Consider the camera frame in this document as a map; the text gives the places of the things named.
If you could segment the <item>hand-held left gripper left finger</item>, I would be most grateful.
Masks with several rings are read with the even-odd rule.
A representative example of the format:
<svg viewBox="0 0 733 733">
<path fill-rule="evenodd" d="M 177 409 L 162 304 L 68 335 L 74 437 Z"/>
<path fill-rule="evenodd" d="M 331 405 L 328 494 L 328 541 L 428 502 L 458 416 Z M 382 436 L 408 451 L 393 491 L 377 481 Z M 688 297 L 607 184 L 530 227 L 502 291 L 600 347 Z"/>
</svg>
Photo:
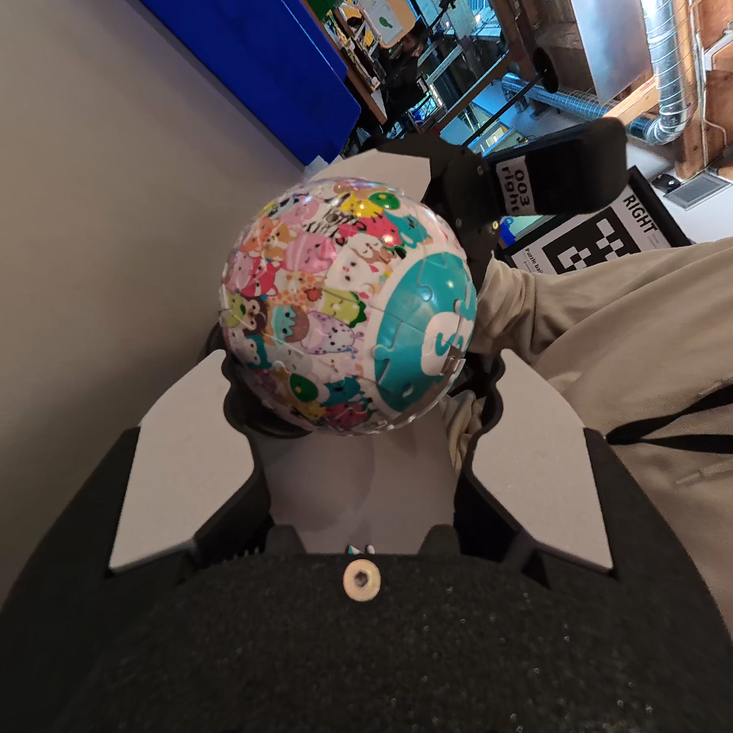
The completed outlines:
<svg viewBox="0 0 733 733">
<path fill-rule="evenodd" d="M 226 415 L 226 356 L 207 355 L 140 421 L 108 560 L 113 573 L 177 552 L 207 566 L 255 545 L 270 492 L 256 446 Z"/>
</svg>

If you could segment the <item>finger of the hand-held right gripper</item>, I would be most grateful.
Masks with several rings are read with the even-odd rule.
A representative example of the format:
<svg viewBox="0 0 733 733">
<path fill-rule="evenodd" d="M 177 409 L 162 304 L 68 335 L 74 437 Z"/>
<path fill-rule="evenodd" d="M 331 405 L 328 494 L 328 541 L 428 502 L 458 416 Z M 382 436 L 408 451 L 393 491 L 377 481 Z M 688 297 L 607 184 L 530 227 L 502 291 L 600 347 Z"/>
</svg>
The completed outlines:
<svg viewBox="0 0 733 733">
<path fill-rule="evenodd" d="M 379 182 L 421 201 L 432 175 L 428 158 L 378 150 L 336 160 L 316 174 L 316 180 L 347 178 Z"/>
</svg>

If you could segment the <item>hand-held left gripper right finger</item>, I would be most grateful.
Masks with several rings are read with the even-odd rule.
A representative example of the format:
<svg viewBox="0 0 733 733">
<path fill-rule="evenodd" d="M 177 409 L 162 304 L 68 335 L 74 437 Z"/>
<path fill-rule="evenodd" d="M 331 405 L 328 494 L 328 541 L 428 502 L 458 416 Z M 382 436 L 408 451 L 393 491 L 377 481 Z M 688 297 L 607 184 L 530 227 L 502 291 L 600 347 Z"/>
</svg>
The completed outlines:
<svg viewBox="0 0 733 733">
<path fill-rule="evenodd" d="M 523 571 L 545 554 L 607 575 L 614 568 L 583 421 L 516 354 L 488 371 L 481 427 L 455 496 L 465 554 Z"/>
</svg>

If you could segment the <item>colourful puzzle ball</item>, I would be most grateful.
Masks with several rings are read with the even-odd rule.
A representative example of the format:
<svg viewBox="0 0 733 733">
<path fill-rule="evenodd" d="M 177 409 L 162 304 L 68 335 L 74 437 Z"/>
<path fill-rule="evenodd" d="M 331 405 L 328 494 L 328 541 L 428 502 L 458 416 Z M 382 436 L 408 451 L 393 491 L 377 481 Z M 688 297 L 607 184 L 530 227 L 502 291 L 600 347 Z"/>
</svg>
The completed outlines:
<svg viewBox="0 0 733 733">
<path fill-rule="evenodd" d="M 260 432 L 373 435 L 433 409 L 465 366 L 477 293 L 449 225 L 379 182 L 289 189 L 231 251 L 219 323 Z"/>
</svg>

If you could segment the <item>person's right forearm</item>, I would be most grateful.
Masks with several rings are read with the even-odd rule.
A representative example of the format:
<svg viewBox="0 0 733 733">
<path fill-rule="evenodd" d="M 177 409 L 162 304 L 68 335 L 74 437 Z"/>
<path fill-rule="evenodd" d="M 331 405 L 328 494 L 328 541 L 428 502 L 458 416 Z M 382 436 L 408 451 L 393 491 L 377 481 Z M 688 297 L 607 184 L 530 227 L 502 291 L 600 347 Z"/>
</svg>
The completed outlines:
<svg viewBox="0 0 733 733">
<path fill-rule="evenodd" d="M 533 363 L 553 342 L 627 297 L 651 296 L 653 286 L 675 295 L 714 289 L 731 267 L 731 238 L 635 253 L 566 274 L 511 268 L 491 257 L 484 271 L 469 350 L 489 355 L 507 348 Z"/>
</svg>

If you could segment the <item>person's cream sweatshirt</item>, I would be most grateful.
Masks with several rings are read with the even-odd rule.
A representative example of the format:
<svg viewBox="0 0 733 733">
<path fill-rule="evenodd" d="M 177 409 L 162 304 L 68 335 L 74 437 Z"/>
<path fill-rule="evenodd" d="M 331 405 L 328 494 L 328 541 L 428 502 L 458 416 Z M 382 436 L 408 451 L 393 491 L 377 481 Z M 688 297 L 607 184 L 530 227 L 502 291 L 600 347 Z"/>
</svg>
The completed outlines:
<svg viewBox="0 0 733 733">
<path fill-rule="evenodd" d="M 456 395 L 463 397 L 473 389 L 486 401 L 488 371 L 497 356 L 468 353 L 454 387 Z M 541 591 L 548 614 L 569 622 L 574 632 L 560 634 L 563 649 L 590 646 L 585 656 L 605 660 L 614 651 L 621 656 L 627 648 L 642 653 L 650 647 L 647 656 L 670 657 L 684 668 L 713 666 L 718 659 L 720 665 L 731 666 L 727 628 L 683 544 L 605 438 L 586 427 L 585 435 L 614 564 L 610 573 L 602 575 L 545 554 L 534 556 L 523 571 L 465 554 L 455 529 L 454 498 L 453 533 L 461 553 L 500 570 L 522 587 Z"/>
</svg>

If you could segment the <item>black white marker board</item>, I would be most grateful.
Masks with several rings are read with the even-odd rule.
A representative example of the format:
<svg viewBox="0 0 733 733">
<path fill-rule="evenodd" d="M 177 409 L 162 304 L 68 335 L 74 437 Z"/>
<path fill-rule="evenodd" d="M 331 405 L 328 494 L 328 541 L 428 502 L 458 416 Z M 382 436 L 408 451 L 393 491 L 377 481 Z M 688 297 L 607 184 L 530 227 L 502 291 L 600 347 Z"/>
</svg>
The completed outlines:
<svg viewBox="0 0 733 733">
<path fill-rule="evenodd" d="M 691 245 L 642 172 L 632 166 L 628 175 L 627 186 L 610 205 L 592 214 L 545 216 L 501 250 L 500 258 L 529 273 L 563 274 Z"/>
</svg>

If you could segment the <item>blue plastic bin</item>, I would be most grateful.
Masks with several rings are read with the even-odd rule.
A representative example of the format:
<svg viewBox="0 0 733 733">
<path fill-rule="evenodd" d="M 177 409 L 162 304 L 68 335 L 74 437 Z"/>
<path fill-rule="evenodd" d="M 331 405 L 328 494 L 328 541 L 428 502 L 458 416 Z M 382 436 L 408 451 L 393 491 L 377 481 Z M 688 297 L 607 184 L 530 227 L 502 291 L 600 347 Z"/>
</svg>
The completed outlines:
<svg viewBox="0 0 733 733">
<path fill-rule="evenodd" d="M 345 61 L 302 2 L 142 5 L 303 165 L 340 155 L 361 106 Z"/>
</svg>

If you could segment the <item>silver ventilation duct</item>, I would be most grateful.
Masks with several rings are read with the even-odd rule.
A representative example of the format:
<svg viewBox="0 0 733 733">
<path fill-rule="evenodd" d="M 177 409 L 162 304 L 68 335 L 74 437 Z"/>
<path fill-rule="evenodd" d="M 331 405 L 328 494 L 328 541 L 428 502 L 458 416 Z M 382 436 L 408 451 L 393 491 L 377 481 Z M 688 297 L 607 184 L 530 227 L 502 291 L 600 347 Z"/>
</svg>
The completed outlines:
<svg viewBox="0 0 733 733">
<path fill-rule="evenodd" d="M 662 146 L 683 134 L 699 107 L 691 3 L 642 1 L 641 7 L 659 92 L 659 113 L 641 134 L 641 141 Z"/>
</svg>

